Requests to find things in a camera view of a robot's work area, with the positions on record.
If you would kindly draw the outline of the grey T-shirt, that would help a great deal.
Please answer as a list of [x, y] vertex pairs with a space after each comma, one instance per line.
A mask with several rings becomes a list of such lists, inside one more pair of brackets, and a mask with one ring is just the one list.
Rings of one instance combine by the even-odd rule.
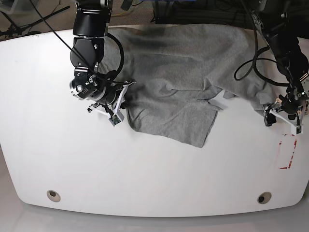
[[109, 32], [124, 48], [118, 81], [134, 79], [125, 95], [130, 127], [202, 147], [219, 107], [210, 100], [223, 92], [249, 101], [261, 113], [274, 101], [271, 85], [251, 72], [234, 73], [254, 55], [253, 34], [226, 25], [118, 27]]

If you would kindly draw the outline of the red tape marking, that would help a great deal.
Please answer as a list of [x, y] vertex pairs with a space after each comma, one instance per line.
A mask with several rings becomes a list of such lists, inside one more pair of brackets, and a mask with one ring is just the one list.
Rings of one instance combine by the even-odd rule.
[[292, 134], [282, 134], [277, 151], [276, 165], [280, 170], [291, 168], [295, 149], [297, 145], [297, 137]]

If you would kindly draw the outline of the right table grommet hole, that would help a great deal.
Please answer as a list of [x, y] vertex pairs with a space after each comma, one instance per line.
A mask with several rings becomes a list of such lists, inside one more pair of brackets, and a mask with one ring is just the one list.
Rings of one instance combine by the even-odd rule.
[[271, 200], [271, 198], [272, 194], [270, 192], [264, 192], [259, 195], [259, 197], [257, 198], [257, 202], [259, 204], [266, 204]]

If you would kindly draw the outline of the table grommet hole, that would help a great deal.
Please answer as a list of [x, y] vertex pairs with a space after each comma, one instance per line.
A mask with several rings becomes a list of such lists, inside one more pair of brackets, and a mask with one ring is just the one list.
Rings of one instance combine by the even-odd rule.
[[61, 200], [60, 195], [53, 190], [47, 191], [47, 197], [48, 197], [49, 200], [56, 202], [56, 203]]
[[257, 202], [259, 204], [266, 204], [271, 200], [271, 198], [272, 194], [270, 192], [264, 192], [259, 195], [259, 197], [257, 198]]

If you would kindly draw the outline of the left table grommet hole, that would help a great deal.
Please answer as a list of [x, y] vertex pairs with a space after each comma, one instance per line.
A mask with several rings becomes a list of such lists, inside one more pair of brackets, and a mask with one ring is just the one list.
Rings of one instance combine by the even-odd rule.
[[49, 200], [56, 202], [56, 203], [61, 200], [60, 195], [53, 190], [47, 191], [47, 197], [48, 197]]

